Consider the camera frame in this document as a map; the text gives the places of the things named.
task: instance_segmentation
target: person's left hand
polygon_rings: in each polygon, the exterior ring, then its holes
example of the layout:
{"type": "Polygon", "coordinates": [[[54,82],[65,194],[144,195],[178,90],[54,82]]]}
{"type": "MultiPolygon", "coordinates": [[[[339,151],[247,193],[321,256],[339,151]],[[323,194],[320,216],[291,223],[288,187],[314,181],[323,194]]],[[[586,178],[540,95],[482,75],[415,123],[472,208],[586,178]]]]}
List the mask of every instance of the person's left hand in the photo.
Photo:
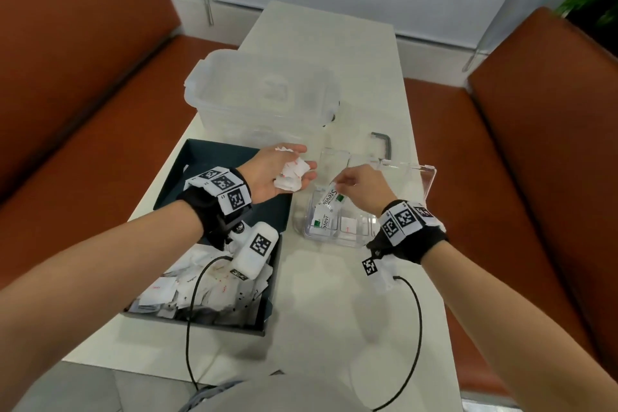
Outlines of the person's left hand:
{"type": "MultiPolygon", "coordinates": [[[[293,162],[298,158],[299,154],[305,153],[306,151],[307,147],[305,147],[305,145],[277,144],[258,151],[251,160],[239,166],[237,170],[242,174],[245,181],[247,181],[249,189],[251,190],[251,201],[254,204],[259,204],[279,194],[290,193],[291,191],[284,191],[283,189],[274,187],[274,180],[279,176],[286,163],[293,162]],[[282,152],[280,150],[275,150],[280,147],[294,151],[282,152]]],[[[316,162],[307,162],[307,164],[312,170],[318,166],[316,162]]],[[[305,189],[317,176],[318,174],[314,171],[306,172],[305,176],[303,176],[300,190],[305,189]]]]}

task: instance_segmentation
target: black wristband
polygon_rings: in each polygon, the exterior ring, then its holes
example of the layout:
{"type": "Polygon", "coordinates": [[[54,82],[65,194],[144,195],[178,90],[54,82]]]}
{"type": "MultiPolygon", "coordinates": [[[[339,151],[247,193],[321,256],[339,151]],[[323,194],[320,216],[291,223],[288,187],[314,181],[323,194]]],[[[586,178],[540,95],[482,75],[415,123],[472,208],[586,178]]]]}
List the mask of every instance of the black wristband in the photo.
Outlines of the black wristband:
{"type": "MultiPolygon", "coordinates": [[[[405,202],[403,200],[392,201],[387,205],[382,214],[393,208],[395,205],[405,202]]],[[[422,228],[415,231],[411,235],[407,235],[403,241],[396,246],[390,243],[383,229],[380,229],[373,241],[367,244],[367,248],[371,251],[371,256],[374,259],[381,259],[386,254],[393,254],[400,259],[409,260],[415,264],[420,264],[423,256],[440,241],[448,241],[446,233],[440,227],[429,226],[422,218],[417,220],[422,225],[422,228]]]]}
{"type": "MultiPolygon", "coordinates": [[[[243,175],[235,168],[231,168],[230,172],[247,185],[243,175]]],[[[248,185],[247,190],[251,195],[251,189],[248,185]]],[[[211,196],[206,190],[196,186],[189,186],[178,194],[176,200],[185,201],[191,206],[204,228],[203,238],[206,238],[212,246],[220,251],[224,249],[229,232],[242,221],[244,214],[251,210],[251,205],[247,205],[229,215],[224,215],[217,197],[211,196]]]]}

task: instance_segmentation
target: white table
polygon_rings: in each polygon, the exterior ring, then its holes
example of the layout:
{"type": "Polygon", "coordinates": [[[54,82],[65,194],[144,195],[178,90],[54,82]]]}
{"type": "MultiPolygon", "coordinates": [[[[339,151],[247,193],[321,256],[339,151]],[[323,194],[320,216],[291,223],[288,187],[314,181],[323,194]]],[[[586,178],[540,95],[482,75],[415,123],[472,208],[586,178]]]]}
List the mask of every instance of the white table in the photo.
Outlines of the white table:
{"type": "MultiPolygon", "coordinates": [[[[305,59],[335,71],[341,109],[314,147],[326,144],[362,152],[369,132],[386,132],[392,138],[393,158],[416,162],[391,25],[272,2],[240,50],[305,59]]],[[[187,138],[217,140],[195,117],[131,219],[152,210],[187,138]]],[[[312,149],[307,157],[317,158],[319,151],[312,149]]],[[[294,197],[293,210],[303,198],[294,197]]],[[[301,237],[292,228],[293,214],[283,234],[267,336],[196,327],[191,334],[193,371],[200,382],[212,384],[275,369],[314,374],[343,381],[364,404],[377,407],[398,391],[413,362],[418,315],[412,293],[402,283],[376,296],[360,264],[363,250],[301,237]]],[[[443,300],[419,266],[402,261],[399,269],[420,297],[423,344],[410,384],[386,410],[460,412],[443,300]]],[[[65,360],[188,380],[184,345],[182,325],[117,315],[65,360]]]]}

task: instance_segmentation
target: person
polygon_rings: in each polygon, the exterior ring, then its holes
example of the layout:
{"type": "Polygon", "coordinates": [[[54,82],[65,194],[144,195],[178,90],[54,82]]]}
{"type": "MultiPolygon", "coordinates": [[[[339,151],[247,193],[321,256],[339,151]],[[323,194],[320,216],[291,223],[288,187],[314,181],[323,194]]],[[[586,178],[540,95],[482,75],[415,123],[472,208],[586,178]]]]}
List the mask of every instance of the person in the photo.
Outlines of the person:
{"type": "MultiPolygon", "coordinates": [[[[254,203],[285,192],[274,187],[275,177],[306,151],[304,145],[277,146],[293,151],[268,147],[236,170],[254,203]]],[[[309,164],[302,189],[316,178],[316,164],[309,164]]],[[[335,182],[338,192],[375,215],[399,202],[382,173],[368,165],[343,170],[335,182]]],[[[187,200],[175,201],[59,252],[1,290],[0,408],[10,410],[38,377],[178,260],[205,233],[207,217],[187,200]],[[44,310],[39,309],[42,300],[44,310]]],[[[437,238],[441,230],[432,228],[431,236],[424,241],[419,236],[413,246],[402,243],[405,251],[396,254],[421,264],[524,411],[618,410],[618,385],[584,349],[524,297],[437,238]]],[[[193,410],[248,408],[367,410],[345,387],[294,375],[237,384],[193,410]]]]}

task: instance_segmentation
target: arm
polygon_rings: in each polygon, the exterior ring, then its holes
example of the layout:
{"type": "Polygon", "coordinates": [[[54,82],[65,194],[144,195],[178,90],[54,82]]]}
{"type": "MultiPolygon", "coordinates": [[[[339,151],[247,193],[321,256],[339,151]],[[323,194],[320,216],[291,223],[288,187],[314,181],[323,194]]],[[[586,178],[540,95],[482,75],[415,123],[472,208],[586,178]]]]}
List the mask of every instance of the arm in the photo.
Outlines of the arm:
{"type": "MultiPolygon", "coordinates": [[[[368,165],[336,177],[337,190],[374,215],[394,200],[368,165]]],[[[618,410],[618,385],[552,319],[446,241],[421,265],[445,304],[527,412],[618,410]]]]}
{"type": "MultiPolygon", "coordinates": [[[[269,147],[238,168],[254,203],[285,192],[274,187],[274,178],[306,151],[284,145],[295,152],[269,147]]],[[[315,177],[305,174],[302,188],[315,177]]],[[[11,410],[38,377],[138,297],[203,233],[196,212],[176,201],[59,252],[0,291],[0,410],[11,410]]]]}

